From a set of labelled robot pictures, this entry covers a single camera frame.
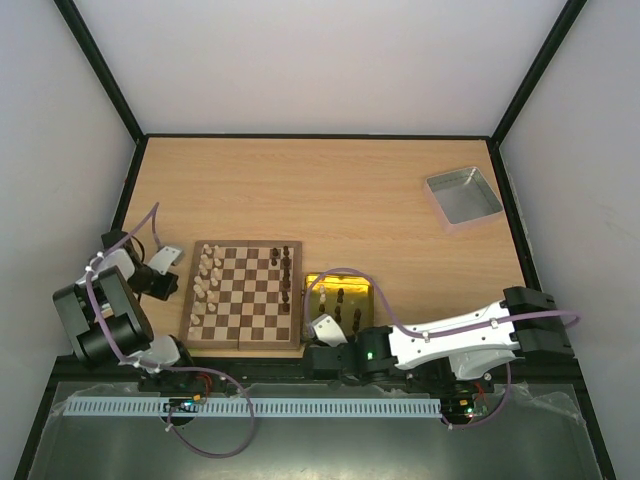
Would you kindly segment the gold tin box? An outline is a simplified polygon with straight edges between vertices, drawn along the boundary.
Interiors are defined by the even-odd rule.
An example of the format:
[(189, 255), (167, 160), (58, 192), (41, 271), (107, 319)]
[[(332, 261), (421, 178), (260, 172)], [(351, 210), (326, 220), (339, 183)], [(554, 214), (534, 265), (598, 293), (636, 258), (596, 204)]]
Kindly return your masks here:
[(311, 323), (322, 314), (331, 315), (337, 321), (348, 342), (374, 326), (374, 289), (368, 280), (361, 276), (332, 274), (310, 289), (316, 278), (317, 274), (305, 277), (302, 298), (302, 335), (305, 342), (315, 343)]

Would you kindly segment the wooden chess board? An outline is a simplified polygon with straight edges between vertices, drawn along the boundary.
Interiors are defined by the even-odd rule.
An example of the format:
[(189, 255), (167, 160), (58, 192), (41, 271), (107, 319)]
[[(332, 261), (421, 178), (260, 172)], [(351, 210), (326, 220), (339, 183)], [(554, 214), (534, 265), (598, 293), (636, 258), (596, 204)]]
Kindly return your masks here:
[[(288, 246), (290, 257), (283, 258)], [(271, 250), (279, 250), (277, 266)], [(302, 243), (195, 243), (179, 339), (190, 349), (297, 350), (302, 331)]]

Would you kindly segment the silver tin lid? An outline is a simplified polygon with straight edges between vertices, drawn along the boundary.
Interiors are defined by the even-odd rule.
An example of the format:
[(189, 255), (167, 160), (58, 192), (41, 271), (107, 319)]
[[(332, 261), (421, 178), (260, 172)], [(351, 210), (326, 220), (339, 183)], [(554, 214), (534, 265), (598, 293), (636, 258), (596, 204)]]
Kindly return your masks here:
[(495, 189), (477, 166), (427, 177), (423, 191), (448, 234), (489, 224), (504, 212)]

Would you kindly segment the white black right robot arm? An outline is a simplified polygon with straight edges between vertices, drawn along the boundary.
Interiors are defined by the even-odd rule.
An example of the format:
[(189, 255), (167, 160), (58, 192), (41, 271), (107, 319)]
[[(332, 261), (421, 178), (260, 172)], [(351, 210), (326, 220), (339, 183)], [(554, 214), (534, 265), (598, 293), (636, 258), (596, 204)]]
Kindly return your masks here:
[(343, 385), (415, 382), (429, 393), (452, 393), (515, 360), (564, 361), (574, 356), (567, 331), (581, 320), (552, 296), (525, 287), (470, 313), (410, 326), (369, 327), (346, 335), (336, 316), (311, 323), (306, 378)]

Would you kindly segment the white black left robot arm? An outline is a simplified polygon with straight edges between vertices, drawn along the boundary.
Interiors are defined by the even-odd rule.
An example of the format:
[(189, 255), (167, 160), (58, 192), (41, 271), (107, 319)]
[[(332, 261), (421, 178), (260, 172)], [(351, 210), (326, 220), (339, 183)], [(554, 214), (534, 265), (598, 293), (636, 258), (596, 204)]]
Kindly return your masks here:
[(173, 335), (157, 336), (140, 300), (166, 301), (178, 289), (170, 271), (183, 257), (175, 246), (161, 246), (149, 261), (144, 246), (122, 230), (101, 236), (106, 251), (90, 261), (91, 279), (80, 278), (56, 291), (53, 304), (76, 358), (87, 368), (129, 365), (141, 371), (139, 388), (187, 394), (206, 384), (194, 372), (160, 372), (160, 365), (192, 367), (184, 344)]

